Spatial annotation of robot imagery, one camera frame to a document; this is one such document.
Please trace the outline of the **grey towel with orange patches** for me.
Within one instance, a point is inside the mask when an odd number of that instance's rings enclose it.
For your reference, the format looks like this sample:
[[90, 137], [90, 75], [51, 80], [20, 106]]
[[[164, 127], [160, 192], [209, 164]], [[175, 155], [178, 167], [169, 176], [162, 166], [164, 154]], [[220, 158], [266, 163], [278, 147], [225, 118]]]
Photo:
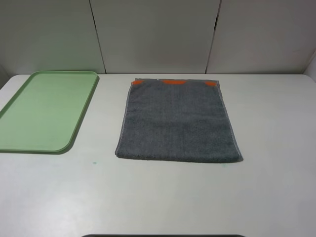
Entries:
[[135, 79], [118, 158], [196, 163], [243, 160], [216, 80]]

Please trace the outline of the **green plastic tray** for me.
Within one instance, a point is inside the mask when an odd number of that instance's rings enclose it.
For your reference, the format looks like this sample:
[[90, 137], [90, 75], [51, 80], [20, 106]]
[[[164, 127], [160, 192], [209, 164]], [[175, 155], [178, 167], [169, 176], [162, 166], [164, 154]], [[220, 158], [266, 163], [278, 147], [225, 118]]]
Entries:
[[0, 151], [64, 153], [73, 145], [97, 83], [97, 74], [89, 71], [31, 74], [0, 112]]

